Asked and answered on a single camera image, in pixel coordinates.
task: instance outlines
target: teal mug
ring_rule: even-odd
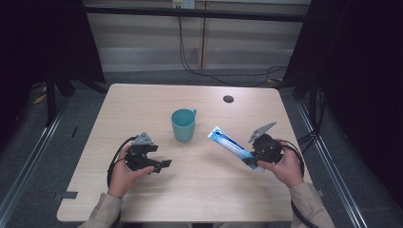
[[[175,138],[180,142],[188,142],[195,131],[196,108],[181,108],[171,116]]]

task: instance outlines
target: hand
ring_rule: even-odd
[[[109,190],[107,193],[119,199],[122,199],[126,192],[136,183],[137,179],[154,171],[154,166],[148,166],[137,171],[131,170],[125,164],[125,154],[130,148],[127,145],[119,153],[118,161],[115,164],[112,172],[112,178],[110,180]]]
[[[286,142],[280,142],[282,145],[287,145]],[[266,161],[258,161],[258,166],[272,171],[276,178],[285,183],[288,188],[292,188],[300,183],[303,183],[302,174],[299,168],[299,160],[294,151],[288,148],[283,148],[284,156],[278,163],[270,163]]]

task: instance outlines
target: white wall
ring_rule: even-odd
[[[197,1],[196,9],[304,15],[309,6],[306,0],[246,2]],[[85,0],[84,3],[172,8],[171,0]],[[87,16],[104,71],[182,68],[178,18],[92,13]],[[186,60],[192,68],[266,68],[287,64],[300,27],[301,23],[182,18]]]

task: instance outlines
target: sleeve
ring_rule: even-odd
[[[290,188],[291,200],[299,212],[317,227],[335,227],[326,208],[323,206],[317,190],[311,183],[301,183]],[[293,215],[292,228],[306,227],[296,215]]]
[[[119,216],[123,201],[108,194],[101,194],[98,204],[92,210],[88,221],[79,228],[108,228]]]

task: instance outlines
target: white toothpaste tube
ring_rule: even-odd
[[[222,145],[225,149],[229,150],[231,153],[236,155],[241,161],[245,158],[252,158],[252,154],[246,151],[237,142],[232,140],[229,136],[225,134],[219,127],[214,127],[213,131],[207,136],[209,139],[215,141],[216,143]],[[254,164],[248,165],[252,169],[257,169],[258,167]]]

